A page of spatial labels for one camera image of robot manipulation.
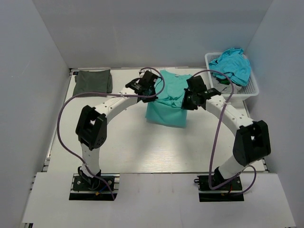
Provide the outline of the teal green t-shirt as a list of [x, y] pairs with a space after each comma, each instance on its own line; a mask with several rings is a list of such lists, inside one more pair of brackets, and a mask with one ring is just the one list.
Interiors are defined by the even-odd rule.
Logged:
[[145, 118], [147, 121], [171, 127], [185, 128], [187, 110], [181, 108], [184, 98], [184, 89], [188, 87], [187, 79], [191, 75], [179, 75], [166, 70], [161, 70], [164, 80], [158, 78], [155, 92], [158, 99], [149, 102]]

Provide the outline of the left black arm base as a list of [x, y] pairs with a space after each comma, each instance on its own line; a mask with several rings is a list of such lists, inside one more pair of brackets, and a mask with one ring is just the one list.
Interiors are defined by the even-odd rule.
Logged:
[[74, 174], [72, 178], [69, 200], [70, 201], [114, 201], [119, 190], [120, 174], [101, 174], [107, 185], [95, 179], [92, 184], [89, 184], [79, 174]]

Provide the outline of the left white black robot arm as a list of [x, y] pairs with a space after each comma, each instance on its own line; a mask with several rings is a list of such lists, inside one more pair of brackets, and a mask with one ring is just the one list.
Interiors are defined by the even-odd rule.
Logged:
[[140, 101], [147, 103], [156, 100], [154, 85], [158, 78], [147, 70], [138, 81], [127, 83], [118, 96], [95, 107], [87, 105], [82, 109], [76, 134], [85, 162], [79, 168], [78, 174], [84, 178], [84, 184], [89, 189], [94, 190], [100, 185], [99, 151], [107, 138], [108, 123], [123, 110]]

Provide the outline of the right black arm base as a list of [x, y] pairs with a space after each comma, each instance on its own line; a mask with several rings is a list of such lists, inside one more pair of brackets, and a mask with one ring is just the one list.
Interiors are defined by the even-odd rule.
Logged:
[[200, 175], [194, 179], [194, 184], [198, 187], [200, 202], [241, 202], [244, 201], [243, 188], [240, 177], [216, 190], [209, 187], [208, 175]]

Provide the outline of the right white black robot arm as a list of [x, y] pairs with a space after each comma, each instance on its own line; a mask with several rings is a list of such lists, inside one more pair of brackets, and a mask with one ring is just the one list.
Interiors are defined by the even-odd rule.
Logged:
[[234, 135], [232, 156], [214, 171], [213, 181], [219, 189], [226, 189], [232, 178], [247, 166], [271, 153], [268, 125], [242, 115], [215, 88], [207, 89], [201, 76], [187, 79], [182, 109], [204, 110], [218, 118]]

